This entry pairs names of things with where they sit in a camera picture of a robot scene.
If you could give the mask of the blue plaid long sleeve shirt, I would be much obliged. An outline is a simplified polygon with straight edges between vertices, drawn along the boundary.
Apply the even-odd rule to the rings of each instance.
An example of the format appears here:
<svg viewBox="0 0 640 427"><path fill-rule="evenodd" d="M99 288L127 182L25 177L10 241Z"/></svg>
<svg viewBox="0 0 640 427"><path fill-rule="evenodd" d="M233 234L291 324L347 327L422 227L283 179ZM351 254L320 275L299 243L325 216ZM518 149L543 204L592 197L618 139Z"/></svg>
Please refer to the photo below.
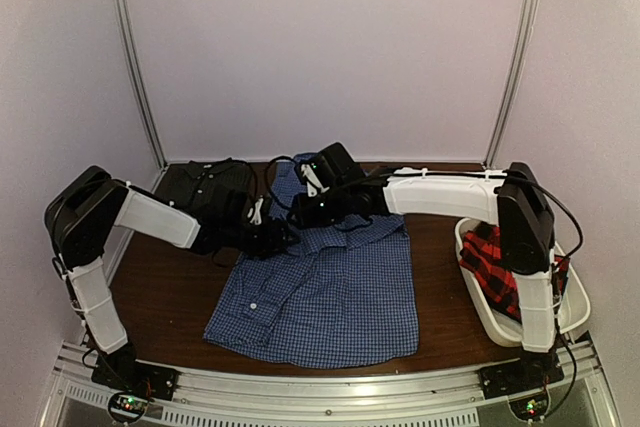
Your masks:
<svg viewBox="0 0 640 427"><path fill-rule="evenodd" d="M351 215L303 230L266 260L238 257L204 341L253 359L341 369L417 352L419 320L403 217Z"/></svg>

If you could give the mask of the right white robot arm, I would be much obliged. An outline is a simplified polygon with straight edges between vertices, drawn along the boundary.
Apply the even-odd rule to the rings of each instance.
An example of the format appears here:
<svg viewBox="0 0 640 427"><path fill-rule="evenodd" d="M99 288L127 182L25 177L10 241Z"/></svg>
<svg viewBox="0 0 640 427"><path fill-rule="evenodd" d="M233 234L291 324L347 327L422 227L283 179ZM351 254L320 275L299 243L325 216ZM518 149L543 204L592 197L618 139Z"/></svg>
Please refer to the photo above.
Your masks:
<svg viewBox="0 0 640 427"><path fill-rule="evenodd" d="M516 284L520 329L502 334L477 280L463 275L481 324L491 340L529 352L513 366L519 387L535 387L551 371L556 337L553 299L554 214L530 168L441 172L428 168L380 168L365 173L336 142L294 171L305 187L294 197L289 221L299 229L330 226L349 215L425 214L484 222L500 233L501 265Z"/></svg>

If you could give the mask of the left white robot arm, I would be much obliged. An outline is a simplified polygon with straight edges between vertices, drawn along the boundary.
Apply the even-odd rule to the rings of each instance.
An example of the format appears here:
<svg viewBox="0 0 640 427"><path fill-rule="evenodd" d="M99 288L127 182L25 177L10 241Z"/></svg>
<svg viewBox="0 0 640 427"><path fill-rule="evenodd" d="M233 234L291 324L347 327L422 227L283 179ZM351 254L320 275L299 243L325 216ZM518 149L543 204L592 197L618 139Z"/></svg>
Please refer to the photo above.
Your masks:
<svg viewBox="0 0 640 427"><path fill-rule="evenodd" d="M121 227L198 255L234 248L250 257L270 258L299 238L286 221L270 216L271 198L251 194L250 180L237 162L206 165L158 196L93 165L47 207L44 223L53 264L97 349L110 355L103 369L121 390L137 389L144 371L119 352L129 339L103 268L111 231Z"/></svg>

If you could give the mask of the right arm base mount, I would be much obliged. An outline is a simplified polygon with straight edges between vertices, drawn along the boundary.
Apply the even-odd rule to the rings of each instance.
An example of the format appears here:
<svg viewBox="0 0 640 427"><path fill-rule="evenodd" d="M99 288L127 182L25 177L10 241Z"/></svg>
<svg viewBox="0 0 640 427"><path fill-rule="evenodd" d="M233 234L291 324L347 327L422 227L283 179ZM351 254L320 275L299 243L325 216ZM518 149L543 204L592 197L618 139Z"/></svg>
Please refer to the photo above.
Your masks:
<svg viewBox="0 0 640 427"><path fill-rule="evenodd" d="M531 354L478 372L486 400L506 397L511 413L521 421L541 421L550 410L549 387L564 379L556 354Z"/></svg>

